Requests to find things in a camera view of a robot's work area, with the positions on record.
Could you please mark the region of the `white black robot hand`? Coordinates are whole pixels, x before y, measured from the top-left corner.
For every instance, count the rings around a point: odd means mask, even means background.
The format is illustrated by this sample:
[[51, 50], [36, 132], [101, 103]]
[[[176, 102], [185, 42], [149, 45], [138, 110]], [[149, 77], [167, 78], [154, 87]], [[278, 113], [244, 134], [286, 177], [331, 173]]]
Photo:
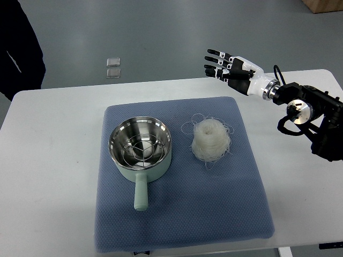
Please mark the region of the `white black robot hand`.
[[249, 96], [257, 95], [269, 101], [281, 87], [280, 81], [270, 77], [253, 62], [226, 52], [209, 49], [205, 59], [214, 65], [205, 64], [205, 74], [226, 83], [237, 92]]

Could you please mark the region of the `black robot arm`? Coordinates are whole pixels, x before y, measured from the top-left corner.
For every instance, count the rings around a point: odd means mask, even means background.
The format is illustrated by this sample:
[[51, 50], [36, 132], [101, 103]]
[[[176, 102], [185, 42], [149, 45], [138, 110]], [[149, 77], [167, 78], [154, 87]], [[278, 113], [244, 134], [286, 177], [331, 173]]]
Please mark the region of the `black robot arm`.
[[342, 102], [327, 91], [295, 82], [270, 90], [277, 105], [286, 104], [286, 116], [277, 129], [286, 135], [305, 135], [311, 152], [330, 162], [342, 160]]

